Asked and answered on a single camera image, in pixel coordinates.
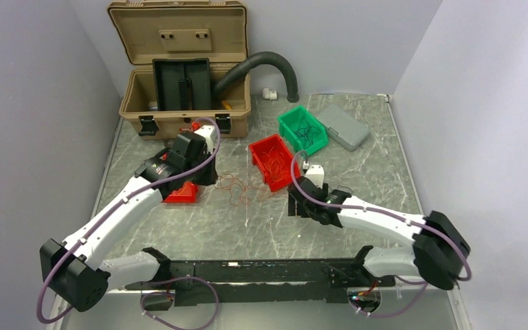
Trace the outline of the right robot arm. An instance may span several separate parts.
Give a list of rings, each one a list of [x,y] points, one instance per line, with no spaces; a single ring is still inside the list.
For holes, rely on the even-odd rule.
[[[398,246],[363,247],[351,267],[353,280],[368,285],[383,276],[418,276],[442,290],[469,281],[471,248],[442,212],[407,214],[368,203],[349,192],[327,192],[300,176],[288,188],[297,208],[325,226],[366,230]]]

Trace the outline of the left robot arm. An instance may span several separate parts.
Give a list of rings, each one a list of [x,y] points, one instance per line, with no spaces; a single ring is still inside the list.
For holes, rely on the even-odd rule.
[[[79,312],[125,285],[146,282],[154,289],[164,287],[171,261],[155,248],[123,258],[107,255],[131,227],[186,182],[215,183],[218,143],[213,125],[180,133],[170,148],[144,160],[122,191],[86,225],[60,243],[47,240],[39,250],[47,287]]]

